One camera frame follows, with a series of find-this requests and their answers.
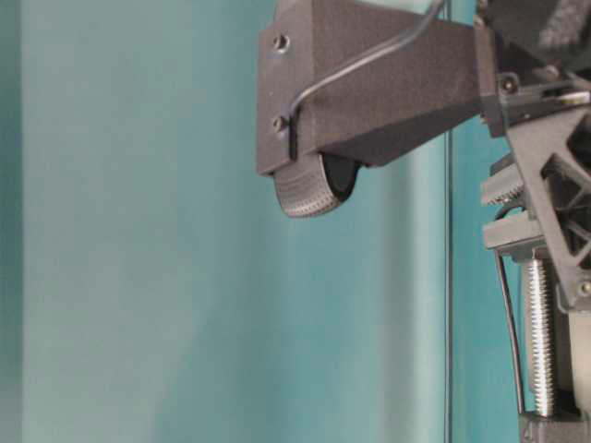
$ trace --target bolt head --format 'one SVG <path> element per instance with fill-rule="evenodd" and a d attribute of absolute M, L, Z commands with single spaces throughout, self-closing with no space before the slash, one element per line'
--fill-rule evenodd
<path fill-rule="evenodd" d="M 583 297 L 591 297 L 591 281 L 581 283 L 581 294 Z"/>
<path fill-rule="evenodd" d="M 287 51 L 287 46 L 289 46 L 289 39 L 285 35 L 279 34 L 273 39 L 273 49 L 275 51 L 284 53 Z"/>
<path fill-rule="evenodd" d="M 278 116 L 278 117 L 273 118 L 273 121 L 272 121 L 273 130 L 277 134 L 279 134 L 280 132 L 283 132 L 287 128 L 287 125 L 288 125 L 288 121 L 285 117 Z"/>
<path fill-rule="evenodd" d="M 517 91 L 517 83 L 513 78 L 507 77 L 501 81 L 501 88 L 509 94 L 513 94 Z"/>

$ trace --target vertical line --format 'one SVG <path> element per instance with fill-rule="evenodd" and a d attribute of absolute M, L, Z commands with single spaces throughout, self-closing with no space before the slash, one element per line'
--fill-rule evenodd
<path fill-rule="evenodd" d="M 452 0 L 448 0 L 444 17 L 452 19 Z M 445 135 L 444 141 L 445 168 L 445 412 L 444 441 L 453 442 L 453 132 Z"/>
<path fill-rule="evenodd" d="M 20 0 L 0 14 L 0 432 L 22 441 L 23 215 Z"/>

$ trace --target metal bracket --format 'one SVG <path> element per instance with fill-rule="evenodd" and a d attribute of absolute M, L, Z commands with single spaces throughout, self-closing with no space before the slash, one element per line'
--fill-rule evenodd
<path fill-rule="evenodd" d="M 591 234 L 567 210 L 591 194 L 591 175 L 574 157 L 568 140 L 589 110 L 583 107 L 521 123 L 507 133 L 525 193 L 560 277 L 565 305 L 579 311 L 591 311 L 591 293 L 585 289 L 591 282 Z M 550 192 L 552 176 L 560 180 L 558 193 Z M 573 236 L 578 238 L 576 248 Z"/>
<path fill-rule="evenodd" d="M 354 0 L 300 0 L 285 9 L 259 40 L 259 174 L 315 151 L 381 166 L 476 114 L 473 29 L 436 20 L 408 48 L 320 91 L 294 126 L 282 125 L 304 85 L 419 18 Z M 281 36 L 289 41 L 282 52 L 274 44 Z"/>

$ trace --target black cable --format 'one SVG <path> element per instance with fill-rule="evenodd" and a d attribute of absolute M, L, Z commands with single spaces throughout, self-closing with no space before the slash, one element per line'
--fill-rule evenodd
<path fill-rule="evenodd" d="M 503 207 L 495 220 L 503 219 L 511 210 L 518 206 Z M 509 283 L 507 282 L 507 272 L 505 271 L 505 264 L 499 251 L 495 251 L 495 265 L 497 267 L 497 275 L 501 282 L 502 297 L 505 304 L 505 316 L 507 319 L 507 328 L 509 329 L 509 340 L 511 341 L 511 351 L 513 360 L 513 384 L 515 386 L 515 397 L 517 399 L 517 412 L 519 414 L 525 411 L 524 402 L 524 381 L 521 373 L 521 359 L 519 353 L 519 341 L 517 340 L 517 330 L 515 327 L 515 317 L 513 315 L 513 303 L 511 301 L 511 294 L 509 292 Z"/>
<path fill-rule="evenodd" d="M 445 1 L 446 0 L 432 0 L 427 12 L 425 12 L 425 15 L 421 17 L 415 26 L 393 36 L 386 42 L 382 42 L 377 46 L 369 48 L 363 53 L 354 56 L 341 65 L 331 69 L 322 78 L 315 80 L 312 84 L 305 87 L 295 96 L 289 107 L 290 119 L 295 118 L 300 104 L 302 104 L 302 102 L 310 95 L 351 74 L 352 72 L 357 71 L 360 67 L 375 62 L 385 55 L 392 54 L 403 49 L 406 45 L 412 43 L 414 40 L 420 37 L 441 12 L 445 6 Z"/>

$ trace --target screw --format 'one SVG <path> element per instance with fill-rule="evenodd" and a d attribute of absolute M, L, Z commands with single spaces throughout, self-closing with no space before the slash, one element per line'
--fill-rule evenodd
<path fill-rule="evenodd" d="M 504 78 L 501 81 L 501 88 L 510 94 L 513 94 L 517 91 L 517 83 L 511 77 Z"/>
<path fill-rule="evenodd" d="M 554 414 L 556 405 L 552 294 L 545 263 L 539 259 L 529 262 L 529 300 L 536 413 L 542 417 L 550 417 Z"/>
<path fill-rule="evenodd" d="M 581 284 L 581 294 L 583 297 L 591 296 L 591 281 L 583 281 Z"/>
<path fill-rule="evenodd" d="M 289 46 L 289 39 L 283 34 L 279 34 L 273 39 L 273 48 L 278 53 L 287 51 L 287 46 Z"/>
<path fill-rule="evenodd" d="M 554 80 L 560 78 L 561 76 L 560 70 L 554 65 L 548 65 L 544 69 Z"/>
<path fill-rule="evenodd" d="M 273 118 L 272 125 L 273 125 L 274 131 L 277 134 L 279 134 L 280 132 L 283 132 L 287 128 L 288 122 L 285 117 L 278 116 L 278 117 Z"/>

